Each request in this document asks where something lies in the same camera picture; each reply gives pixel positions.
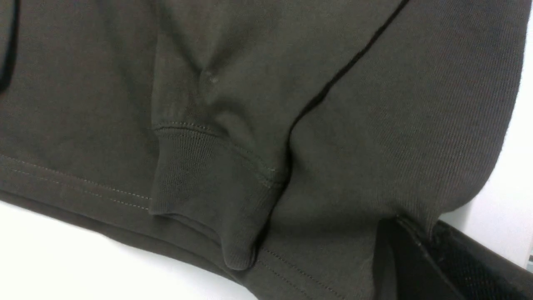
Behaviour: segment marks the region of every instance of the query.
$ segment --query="ribbed knit fabric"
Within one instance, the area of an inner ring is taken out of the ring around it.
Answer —
[[[282,183],[257,173],[255,162],[218,137],[186,129],[156,134],[150,213],[178,219],[220,243],[228,267],[249,268]]]
[[[21,1],[0,190],[260,300],[407,295],[378,224],[483,187],[530,4]]]

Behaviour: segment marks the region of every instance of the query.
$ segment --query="ribbed hem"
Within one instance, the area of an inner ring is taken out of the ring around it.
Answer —
[[[183,129],[161,129],[149,211],[180,220],[218,239],[225,263],[249,268],[255,241],[281,185],[224,140]]]

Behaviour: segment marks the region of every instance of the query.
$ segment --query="fleece fabric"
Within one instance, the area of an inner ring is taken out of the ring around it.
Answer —
[[[530,6],[4,1],[0,190],[260,300],[371,299],[380,221],[488,179]]]

